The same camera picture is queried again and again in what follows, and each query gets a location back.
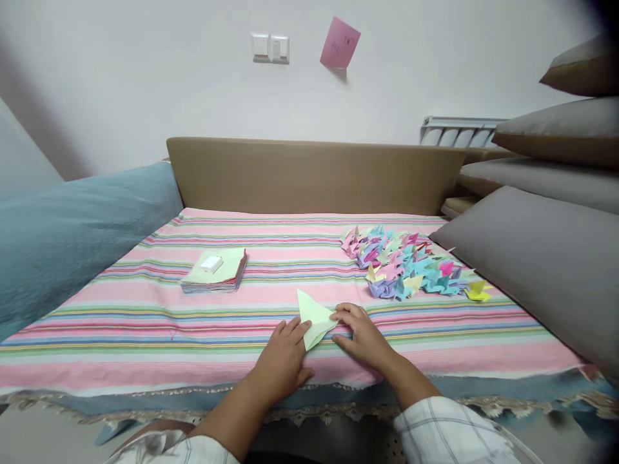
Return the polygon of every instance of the lace trim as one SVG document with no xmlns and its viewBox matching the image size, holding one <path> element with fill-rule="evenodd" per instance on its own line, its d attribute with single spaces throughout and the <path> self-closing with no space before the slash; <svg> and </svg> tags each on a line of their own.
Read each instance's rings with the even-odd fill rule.
<svg viewBox="0 0 619 464">
<path fill-rule="evenodd" d="M 308 385 L 303 389 L 313 389 L 316 385 Z M 334 384 L 332 387 L 343 388 L 346 390 L 355 390 L 345 385 Z M 157 396 L 157 395 L 173 395 L 173 394 L 186 394 L 189 392 L 206 392 L 206 393 L 219 393 L 229 391 L 232 387 L 221 387 L 215 389 L 208 388 L 185 388 L 175 389 L 158 392 L 142 392 L 133 393 L 123 396 Z M 0 398 L 0 403 L 17 404 L 20 409 L 27 409 L 36 403 L 43 403 L 46 408 L 53 408 L 58 413 L 67 412 L 74 418 L 79 418 L 80 423 L 92 424 L 100 421 L 104 421 L 113 425 L 122 420 L 137 420 L 141 422 L 147 422 L 156 419 L 173 419 L 191 422 L 193 420 L 199 421 L 205 417 L 208 411 L 123 411 L 115 412 L 112 414 L 101 414 L 98 416 L 84 416 L 80 412 L 63 407 L 54 402 L 59 398 L 70 396 L 65 393 L 36 393 L 36 392 L 16 392 Z M 484 414 L 490 418 L 499 417 L 506 409 L 510 410 L 517 418 L 525 418 L 533 411 L 542 411 L 547 414 L 553 410 L 553 406 L 549 402 L 539 403 L 536 401 L 522 401 L 514 400 L 512 398 L 505 398 L 502 396 L 479 396 L 476 398 L 459 398 L 455 401 L 462 405 L 477 406 Z M 590 406 L 594 407 L 598 417 L 608 420 L 619 420 L 619 401 L 616 399 L 601 393 L 601 392 L 585 392 L 562 398 L 561 403 L 565 407 L 569 407 L 576 401 L 584 401 Z M 359 405 L 356 403 L 341 403 L 336 405 L 323 405 L 319 407 L 305 407 L 294 410 L 274 410 L 270 411 L 265 417 L 265 422 L 278 421 L 282 419 L 289 419 L 300 425 L 306 418 L 320 417 L 325 423 L 331 422 L 331 416 L 334 414 L 345 414 L 355 421 L 359 421 L 363 416 L 376 416 L 380 419 L 389 420 L 394 418 L 400 413 L 400 409 L 397 406 L 379 406 L 368 407 Z"/>
</svg>

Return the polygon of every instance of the white wall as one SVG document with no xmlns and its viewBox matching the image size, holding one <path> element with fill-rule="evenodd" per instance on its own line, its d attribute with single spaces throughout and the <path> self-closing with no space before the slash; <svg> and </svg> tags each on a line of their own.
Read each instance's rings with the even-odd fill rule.
<svg viewBox="0 0 619 464">
<path fill-rule="evenodd" d="M 333 15 L 360 30 L 344 82 Z M 250 32 L 290 36 L 253 63 Z M 0 95 L 66 179 L 145 165 L 176 135 L 416 144 L 425 115 L 514 117 L 595 35 L 567 0 L 0 0 Z"/>
<path fill-rule="evenodd" d="M 0 99 L 0 198 L 44 189 L 62 181 Z"/>
</svg>

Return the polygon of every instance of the striped blanket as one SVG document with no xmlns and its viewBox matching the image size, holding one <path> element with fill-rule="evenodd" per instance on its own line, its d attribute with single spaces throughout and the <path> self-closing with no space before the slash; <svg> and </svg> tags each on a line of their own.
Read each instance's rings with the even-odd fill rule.
<svg viewBox="0 0 619 464">
<path fill-rule="evenodd" d="M 54 312 L 0 343 L 0 394 L 76 396 L 239 381 L 273 328 L 298 314 L 297 289 L 333 308 L 363 305 L 390 344 L 437 376 L 514 379 L 584 362 L 499 290 L 480 304 L 417 293 L 375 300 L 341 249 L 354 226 L 427 237 L 444 220 L 414 215 L 251 215 L 187 208 Z M 185 296 L 179 280 L 205 249 L 246 247 L 236 293 Z M 306 357 L 313 383 L 363 388 L 380 379 L 330 339 Z"/>
</svg>

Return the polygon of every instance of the light blue cushion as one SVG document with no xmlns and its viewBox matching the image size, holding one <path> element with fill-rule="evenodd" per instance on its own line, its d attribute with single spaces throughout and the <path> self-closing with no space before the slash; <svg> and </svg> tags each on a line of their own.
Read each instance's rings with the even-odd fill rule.
<svg viewBox="0 0 619 464">
<path fill-rule="evenodd" d="M 59 307 L 181 210 L 165 162 L 0 202 L 0 340 Z"/>
</svg>

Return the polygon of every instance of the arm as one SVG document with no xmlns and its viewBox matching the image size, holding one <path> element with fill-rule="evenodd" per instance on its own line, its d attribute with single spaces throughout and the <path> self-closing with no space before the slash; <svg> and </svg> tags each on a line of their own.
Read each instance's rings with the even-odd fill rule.
<svg viewBox="0 0 619 464">
<path fill-rule="evenodd" d="M 217 440 L 242 462 L 262 425 L 264 415 L 313 376 L 301 369 L 305 357 L 303 335 L 311 321 L 296 317 L 279 323 L 256 366 L 190 434 Z"/>
<path fill-rule="evenodd" d="M 511 442 L 494 424 L 443 397 L 419 369 L 395 352 L 363 308 L 342 303 L 335 309 L 331 319 L 348 324 L 353 339 L 334 335 L 333 341 L 382 374 L 398 398 L 403 412 L 395 428 L 409 462 L 518 463 Z"/>
</svg>

